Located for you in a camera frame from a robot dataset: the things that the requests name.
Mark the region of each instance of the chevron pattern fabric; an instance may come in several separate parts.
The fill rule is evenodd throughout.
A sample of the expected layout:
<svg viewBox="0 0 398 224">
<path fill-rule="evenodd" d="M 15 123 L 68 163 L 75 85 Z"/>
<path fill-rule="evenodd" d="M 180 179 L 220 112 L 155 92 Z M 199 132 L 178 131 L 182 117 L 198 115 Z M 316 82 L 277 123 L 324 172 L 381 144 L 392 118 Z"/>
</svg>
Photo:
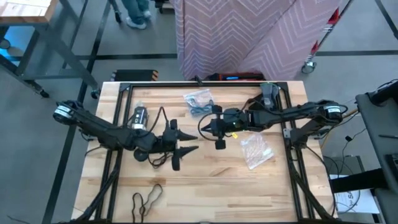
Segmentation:
<svg viewBox="0 0 398 224">
<path fill-rule="evenodd" d="M 174 0 L 185 79 L 261 72 L 291 80 L 340 0 Z"/>
</svg>

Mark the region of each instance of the sneaker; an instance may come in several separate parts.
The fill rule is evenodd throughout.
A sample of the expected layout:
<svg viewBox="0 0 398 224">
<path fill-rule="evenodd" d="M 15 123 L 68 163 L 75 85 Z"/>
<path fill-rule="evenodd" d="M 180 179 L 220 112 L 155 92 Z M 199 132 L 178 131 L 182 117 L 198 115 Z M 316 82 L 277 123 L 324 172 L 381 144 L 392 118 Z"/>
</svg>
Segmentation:
<svg viewBox="0 0 398 224">
<path fill-rule="evenodd" d="M 130 17 L 126 18 L 126 24 L 131 27 L 131 28 L 136 28 L 136 29 L 145 29 L 147 27 L 147 24 L 144 22 L 143 24 L 136 24 L 134 23 Z"/>
<path fill-rule="evenodd" d="M 143 13 L 144 13 L 144 17 L 145 17 L 146 19 L 149 19 L 149 18 L 152 16 L 152 14 L 150 13 L 149 10 L 146 10 L 146 11 L 144 11 Z"/>
</svg>

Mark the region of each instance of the white paper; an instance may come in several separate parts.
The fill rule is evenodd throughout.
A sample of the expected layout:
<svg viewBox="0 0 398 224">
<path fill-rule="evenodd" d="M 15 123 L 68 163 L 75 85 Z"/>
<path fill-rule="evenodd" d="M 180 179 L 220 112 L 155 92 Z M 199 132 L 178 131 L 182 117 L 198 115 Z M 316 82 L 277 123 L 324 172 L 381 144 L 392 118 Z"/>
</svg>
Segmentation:
<svg viewBox="0 0 398 224">
<path fill-rule="evenodd" d="M 7 0 L 8 3 L 25 4 L 29 6 L 48 7 L 51 0 Z"/>
<path fill-rule="evenodd" d="M 337 178 L 337 175 L 331 174 L 330 179 Z M 337 203 L 337 210 L 338 212 L 356 212 L 356 213 L 373 213 L 378 214 L 380 213 L 373 195 L 370 190 L 360 190 L 361 195 L 359 197 L 359 190 L 354 190 L 352 192 L 342 192 L 342 193 L 335 193 L 336 203 Z M 349 211 L 355 202 L 359 200 L 357 204 Z"/>
</svg>

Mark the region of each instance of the plastic bag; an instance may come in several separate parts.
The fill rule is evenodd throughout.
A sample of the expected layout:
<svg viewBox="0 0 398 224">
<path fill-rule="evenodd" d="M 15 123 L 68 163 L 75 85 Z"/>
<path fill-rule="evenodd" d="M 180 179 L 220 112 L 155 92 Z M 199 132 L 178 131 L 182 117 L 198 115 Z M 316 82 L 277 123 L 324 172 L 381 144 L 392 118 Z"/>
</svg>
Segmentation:
<svg viewBox="0 0 398 224">
<path fill-rule="evenodd" d="M 260 133 L 254 133 L 241 141 L 241 146 L 249 169 L 254 169 L 274 156 L 272 149 Z"/>
<path fill-rule="evenodd" d="M 184 95 L 184 99 L 188 104 L 189 112 L 194 117 L 211 113 L 211 106 L 214 105 L 213 96 L 209 89 Z"/>
</svg>

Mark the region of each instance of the concrete floor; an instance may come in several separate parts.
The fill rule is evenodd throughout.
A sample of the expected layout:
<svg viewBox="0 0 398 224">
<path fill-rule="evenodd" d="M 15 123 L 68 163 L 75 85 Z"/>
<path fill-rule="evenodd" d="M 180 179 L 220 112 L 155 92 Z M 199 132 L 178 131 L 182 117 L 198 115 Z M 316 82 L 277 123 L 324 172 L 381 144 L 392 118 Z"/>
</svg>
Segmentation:
<svg viewBox="0 0 398 224">
<path fill-rule="evenodd" d="M 398 24 L 398 2 L 382 0 L 393 21 Z M 76 12 L 81 0 L 72 2 Z M 105 0 L 89 0 L 73 51 L 89 55 L 106 4 Z M 175 53 L 175 27 L 173 14 L 159 14 L 150 3 L 152 24 L 147 30 L 132 30 L 116 23 L 113 12 L 106 23 L 99 54 L 153 54 Z M 73 22 L 65 17 L 62 6 L 52 21 L 64 41 L 69 42 Z M 12 28 L 7 34 L 16 48 L 10 54 L 21 54 L 32 29 Z M 321 50 L 398 50 L 398 40 L 376 6 L 374 0 L 357 0 L 338 23 Z M 300 75 L 310 101 L 330 99 L 355 108 L 357 94 L 375 89 L 380 84 L 396 78 L 398 55 L 359 57 L 316 57 L 317 69 L 310 75 Z M 27 72 L 40 74 L 57 71 L 62 59 L 42 42 L 37 45 Z M 182 80 L 175 59 L 152 60 L 101 60 L 96 61 L 93 76 L 108 81 L 115 69 L 156 69 L 161 80 Z M 52 119 L 56 100 L 76 99 L 80 80 L 46 80 L 39 83 L 52 99 L 41 99 L 30 89 L 0 71 L 0 136 L 3 145 L 0 157 L 0 223 L 15 223 L 7 215 L 29 223 L 40 223 L 55 177 L 67 127 Z M 96 101 L 86 96 L 85 107 L 94 112 Z M 364 124 L 357 116 L 333 132 L 323 149 L 324 155 L 340 156 L 344 137 L 353 136 Z M 87 143 L 76 135 L 69 157 L 67 171 L 55 209 L 53 222 L 67 221 L 72 213 L 78 182 L 83 167 Z M 348 144 L 347 155 L 360 155 L 365 169 L 379 167 L 366 132 Z"/>
</svg>

